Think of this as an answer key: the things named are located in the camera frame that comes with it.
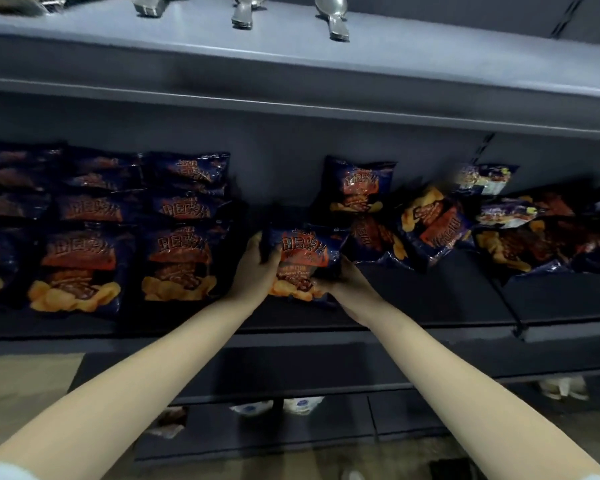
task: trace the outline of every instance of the white sleeve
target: white sleeve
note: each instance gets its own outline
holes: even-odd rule
[[[0,462],[0,480],[38,480],[23,468]]]

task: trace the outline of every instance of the beige floor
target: beige floor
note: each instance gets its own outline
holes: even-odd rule
[[[0,443],[64,395],[81,358],[81,355],[0,357]],[[556,417],[554,421],[600,461],[600,413]],[[452,438],[426,438],[137,472],[130,466],[128,452],[107,479],[337,480],[343,467],[355,466],[369,480],[426,480],[430,478],[430,461],[461,456],[462,448]]]

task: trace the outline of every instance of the person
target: person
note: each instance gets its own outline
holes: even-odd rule
[[[0,480],[96,480],[142,434],[267,296],[280,249],[252,237],[227,295],[88,381],[0,445]],[[368,327],[491,480],[583,480],[600,465],[529,405],[385,302],[343,259],[314,281]]]

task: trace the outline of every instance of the person's left arm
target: person's left arm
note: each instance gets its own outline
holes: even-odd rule
[[[0,461],[39,480],[101,478],[267,296],[280,250],[261,264],[259,243],[226,297],[51,405],[1,444]]]

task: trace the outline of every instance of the forearm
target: forearm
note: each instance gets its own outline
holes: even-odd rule
[[[99,479],[253,308],[220,300],[51,405],[0,446],[40,480]]]
[[[492,480],[581,480],[600,466],[551,422],[391,305],[370,329]]]

